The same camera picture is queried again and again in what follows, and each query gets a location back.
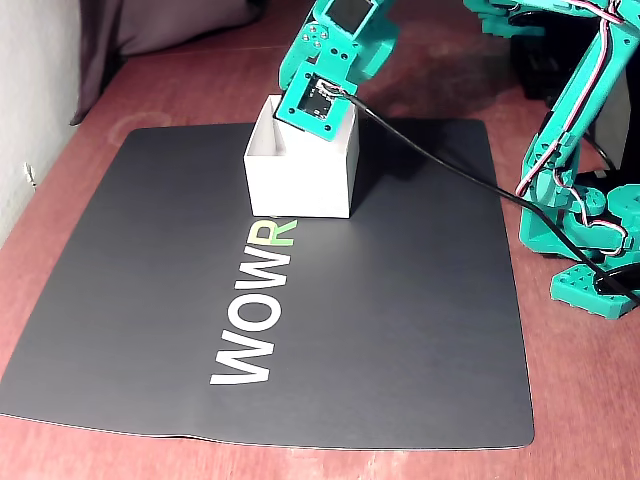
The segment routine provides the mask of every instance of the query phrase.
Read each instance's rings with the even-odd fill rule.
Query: mouse pad
[[[482,123],[396,126],[495,177]],[[349,220],[254,218],[252,125],[129,135],[0,382],[0,412],[149,436],[527,445],[499,200],[361,122]]]

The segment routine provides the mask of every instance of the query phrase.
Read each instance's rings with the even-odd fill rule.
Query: robotic arm
[[[504,37],[544,34],[539,27],[514,22],[529,12],[599,19],[599,33],[533,138],[515,193],[540,207],[605,270],[622,271],[639,263],[640,186],[627,185],[605,196],[599,190],[575,185],[575,179],[580,140],[640,42],[640,0],[463,1],[479,15],[484,32]],[[359,85],[375,76],[393,52],[398,30],[386,18],[392,3],[317,0],[282,63],[280,86],[285,94],[276,117],[331,141],[349,106],[348,99],[333,92],[355,95]],[[520,239],[535,252],[577,260],[530,211],[523,211]],[[640,283],[632,289],[640,290]],[[633,308],[631,300],[598,288],[593,273],[584,265],[557,275],[551,293],[609,318]]]

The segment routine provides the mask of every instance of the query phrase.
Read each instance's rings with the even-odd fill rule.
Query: white letter
[[[269,369],[241,362],[238,358],[262,357],[273,353],[273,343],[261,342],[253,338],[243,337],[237,333],[222,332],[222,339],[228,342],[251,347],[254,350],[222,350],[216,355],[216,362],[236,370],[246,372],[243,375],[211,375],[210,385],[240,385],[242,383],[266,382],[269,380]]]
[[[280,255],[278,253],[264,252],[253,247],[245,247],[244,253],[253,255],[254,257],[266,258],[270,262],[255,262],[240,264],[240,271],[253,275],[254,277],[266,278],[268,280],[253,281],[237,281],[236,290],[250,290],[254,288],[280,287],[287,283],[287,277],[278,273],[263,272],[261,268],[281,267],[289,265],[291,257],[289,255]]]
[[[269,315],[269,318],[262,320],[261,322],[247,322],[240,318],[239,314],[240,307],[247,303],[261,303],[262,305],[266,305],[271,309],[271,315]],[[236,298],[229,305],[227,313],[229,314],[229,321],[234,327],[244,330],[245,332],[263,332],[278,323],[278,320],[280,320],[280,314],[282,313],[282,308],[275,298],[259,293],[252,293]]]

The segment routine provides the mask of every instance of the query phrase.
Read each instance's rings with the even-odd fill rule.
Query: wooden table
[[[257,24],[129,61],[79,127],[0,250],[0,372],[65,242],[119,146],[138,127],[251,122],[310,7],[272,2]],[[461,1],[398,0],[396,55],[362,90],[393,116],[487,124],[497,175],[513,188],[545,113],[509,73],[508,43],[483,36]],[[587,167],[595,162],[587,156]],[[474,194],[469,187],[468,195]],[[520,245],[504,206],[527,348],[536,438],[520,450],[303,451],[155,440],[0,419],[0,478],[623,479],[640,478],[640,314],[609,322],[549,298],[569,265]]]

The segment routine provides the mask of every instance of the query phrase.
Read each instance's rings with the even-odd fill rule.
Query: open box
[[[359,154],[355,107],[328,142],[275,119],[280,98],[267,98],[245,152],[254,216],[349,218]]]

